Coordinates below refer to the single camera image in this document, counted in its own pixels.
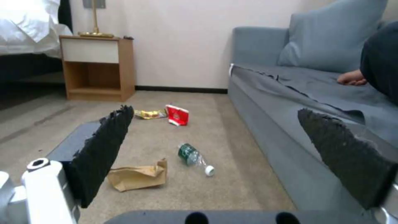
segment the screw hole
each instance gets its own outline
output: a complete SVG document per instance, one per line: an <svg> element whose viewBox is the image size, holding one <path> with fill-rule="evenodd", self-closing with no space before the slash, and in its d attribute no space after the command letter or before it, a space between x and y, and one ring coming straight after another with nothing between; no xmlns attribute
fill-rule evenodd
<svg viewBox="0 0 398 224"><path fill-rule="evenodd" d="M185 224L209 224L206 215L201 212L194 212L187 216Z"/></svg>
<svg viewBox="0 0 398 224"><path fill-rule="evenodd" d="M299 220L291 213L281 212L276 216L277 224L300 224Z"/></svg>
<svg viewBox="0 0 398 224"><path fill-rule="evenodd" d="M39 160L36 160L33 162L33 166L38 166L38 165L41 165L42 163L44 163L44 160L39 159Z"/></svg>

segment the wall outlet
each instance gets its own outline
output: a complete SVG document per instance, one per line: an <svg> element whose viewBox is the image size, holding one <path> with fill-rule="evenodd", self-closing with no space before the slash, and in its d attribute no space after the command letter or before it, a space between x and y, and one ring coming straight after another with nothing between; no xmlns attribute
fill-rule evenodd
<svg viewBox="0 0 398 224"><path fill-rule="evenodd" d="M105 0L95 0L95 1L96 1L96 8L105 8ZM92 8L91 0L83 0L83 7Z"/></svg>

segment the red snack wrapper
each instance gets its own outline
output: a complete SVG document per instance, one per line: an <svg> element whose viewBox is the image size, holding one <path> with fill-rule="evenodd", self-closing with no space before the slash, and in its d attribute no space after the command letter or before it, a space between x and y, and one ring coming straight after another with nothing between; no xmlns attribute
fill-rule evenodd
<svg viewBox="0 0 398 224"><path fill-rule="evenodd" d="M176 126L186 126L188 124L189 111L173 105L166 105L169 116L169 123Z"/></svg>

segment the gold lamp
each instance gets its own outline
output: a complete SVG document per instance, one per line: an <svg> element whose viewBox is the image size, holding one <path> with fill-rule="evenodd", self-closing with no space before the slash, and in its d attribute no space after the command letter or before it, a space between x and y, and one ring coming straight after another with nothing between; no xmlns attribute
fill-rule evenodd
<svg viewBox="0 0 398 224"><path fill-rule="evenodd" d="M93 32L78 32L78 35L81 37L107 37L107 38L113 38L114 35L110 33L100 33L100 30L98 28L97 24L97 7L96 7L96 1L91 0L91 7L93 8L93 19L94 19L94 31Z"/></svg>

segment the couch cushion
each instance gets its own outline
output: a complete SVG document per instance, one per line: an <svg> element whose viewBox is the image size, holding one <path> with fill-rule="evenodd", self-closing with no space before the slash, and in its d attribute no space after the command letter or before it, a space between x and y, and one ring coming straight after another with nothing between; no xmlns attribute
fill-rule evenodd
<svg viewBox="0 0 398 224"><path fill-rule="evenodd" d="M235 65L232 75L238 71L253 88L320 111L325 111L325 106L337 109L398 147L398 106L369 84L344 86L336 81L338 73L298 67Z"/></svg>
<svg viewBox="0 0 398 224"><path fill-rule="evenodd" d="M293 14L279 65L344 73L359 68L364 42L377 31L387 0L337 0Z"/></svg>

